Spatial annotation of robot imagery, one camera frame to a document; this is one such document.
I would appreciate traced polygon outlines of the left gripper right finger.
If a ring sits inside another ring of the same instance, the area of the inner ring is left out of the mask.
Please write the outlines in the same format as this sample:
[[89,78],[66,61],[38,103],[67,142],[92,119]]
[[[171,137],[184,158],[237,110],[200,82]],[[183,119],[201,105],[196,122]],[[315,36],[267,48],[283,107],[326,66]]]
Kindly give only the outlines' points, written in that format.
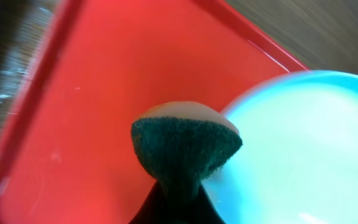
[[192,224],[225,224],[215,210],[204,187],[200,185],[198,195],[191,203]]

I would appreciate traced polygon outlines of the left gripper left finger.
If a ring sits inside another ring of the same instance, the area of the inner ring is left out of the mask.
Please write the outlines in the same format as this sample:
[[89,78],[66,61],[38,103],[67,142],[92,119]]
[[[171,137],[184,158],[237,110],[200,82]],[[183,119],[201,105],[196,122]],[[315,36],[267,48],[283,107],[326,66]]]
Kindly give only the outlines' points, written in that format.
[[162,188],[156,182],[129,224],[166,224],[167,209]]

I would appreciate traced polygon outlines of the green and orange sponge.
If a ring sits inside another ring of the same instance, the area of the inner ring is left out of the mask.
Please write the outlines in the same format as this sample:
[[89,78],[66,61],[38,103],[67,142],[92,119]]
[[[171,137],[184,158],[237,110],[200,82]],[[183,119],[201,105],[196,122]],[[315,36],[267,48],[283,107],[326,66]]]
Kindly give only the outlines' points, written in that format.
[[158,105],[131,126],[134,152],[169,200],[193,200],[200,183],[242,146],[222,114],[194,101]]

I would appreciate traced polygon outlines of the light blue plate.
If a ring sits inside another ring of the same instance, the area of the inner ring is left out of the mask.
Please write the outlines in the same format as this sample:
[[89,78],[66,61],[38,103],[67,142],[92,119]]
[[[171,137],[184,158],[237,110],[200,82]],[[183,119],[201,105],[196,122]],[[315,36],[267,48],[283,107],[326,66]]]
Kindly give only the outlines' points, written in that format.
[[224,115],[243,145],[203,183],[224,222],[358,223],[358,75],[286,75]]

